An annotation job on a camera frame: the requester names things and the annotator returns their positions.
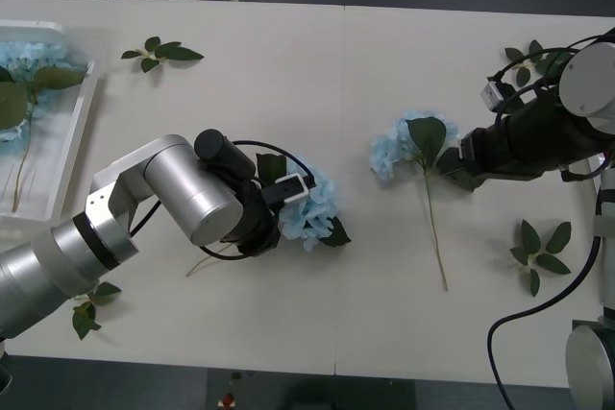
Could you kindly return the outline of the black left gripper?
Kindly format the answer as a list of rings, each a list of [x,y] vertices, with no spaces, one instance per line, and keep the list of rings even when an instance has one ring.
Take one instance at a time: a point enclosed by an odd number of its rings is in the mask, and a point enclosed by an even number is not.
[[[271,210],[261,189],[252,181],[242,184],[239,196],[243,213],[234,229],[239,253],[255,257],[276,249],[281,238],[279,214]]]

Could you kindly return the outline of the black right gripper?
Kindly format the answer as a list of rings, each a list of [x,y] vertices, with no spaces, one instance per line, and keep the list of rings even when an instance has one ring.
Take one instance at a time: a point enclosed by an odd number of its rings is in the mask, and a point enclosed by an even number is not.
[[[508,155],[505,138],[495,128],[477,128],[465,135],[458,155],[443,155],[438,160],[438,172],[450,176],[462,170],[471,176],[502,176]]]

